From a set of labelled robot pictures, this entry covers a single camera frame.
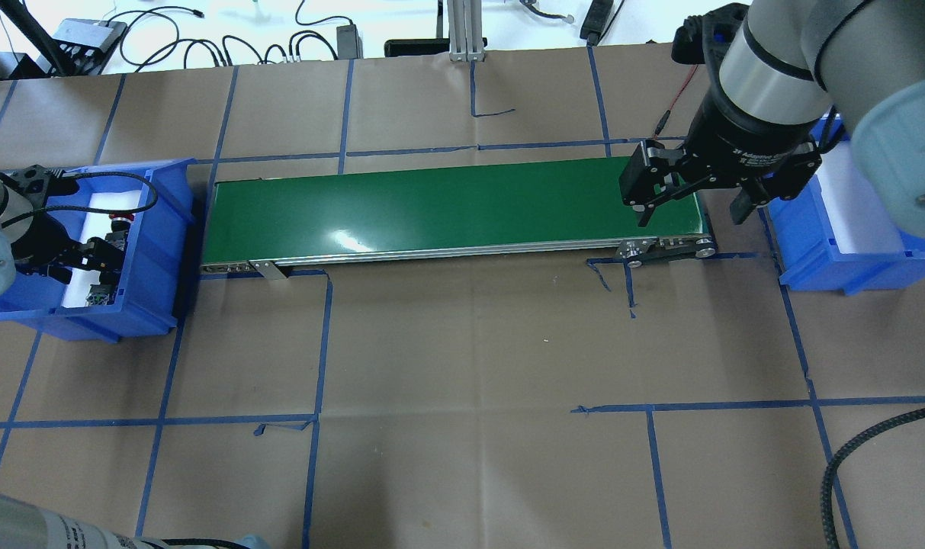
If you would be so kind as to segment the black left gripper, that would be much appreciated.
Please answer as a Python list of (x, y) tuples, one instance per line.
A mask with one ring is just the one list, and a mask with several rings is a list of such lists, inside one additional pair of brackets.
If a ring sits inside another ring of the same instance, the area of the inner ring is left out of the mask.
[(32, 219), (11, 246), (16, 271), (40, 277), (72, 277), (72, 268), (83, 271), (123, 271), (125, 251), (110, 246), (105, 239), (78, 242), (49, 214)]

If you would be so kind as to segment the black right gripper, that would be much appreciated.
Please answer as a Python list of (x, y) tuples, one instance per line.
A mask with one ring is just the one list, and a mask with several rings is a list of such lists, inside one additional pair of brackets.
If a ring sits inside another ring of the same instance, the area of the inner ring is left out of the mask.
[(659, 140), (637, 143), (619, 176), (622, 203), (646, 228), (662, 205), (703, 188), (734, 188), (731, 222), (744, 223), (772, 199), (797, 197), (821, 167), (810, 135), (813, 121), (779, 124), (746, 114), (719, 88), (707, 91), (682, 147)]

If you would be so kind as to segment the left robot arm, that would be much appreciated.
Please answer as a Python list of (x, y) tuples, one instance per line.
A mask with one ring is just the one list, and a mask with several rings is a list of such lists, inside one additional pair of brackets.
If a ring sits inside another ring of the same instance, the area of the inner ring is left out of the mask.
[[(89, 284), (83, 303), (102, 306), (116, 301), (135, 210), (48, 204), (52, 197), (79, 192), (80, 178), (40, 165), (0, 172), (0, 296), (17, 275), (39, 275), (68, 285), (75, 272), (89, 271), (97, 272), (98, 279)], [(105, 214), (109, 232), (86, 241), (73, 239), (54, 218), (57, 211)]]

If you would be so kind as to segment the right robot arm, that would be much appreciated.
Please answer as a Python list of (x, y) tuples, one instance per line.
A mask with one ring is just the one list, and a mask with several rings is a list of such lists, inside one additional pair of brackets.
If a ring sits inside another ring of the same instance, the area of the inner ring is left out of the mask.
[(743, 223), (797, 197), (847, 135), (892, 223), (925, 239), (925, 1), (730, 3), (686, 18), (671, 56), (709, 87), (681, 146), (643, 140), (620, 175), (639, 226), (727, 188)]

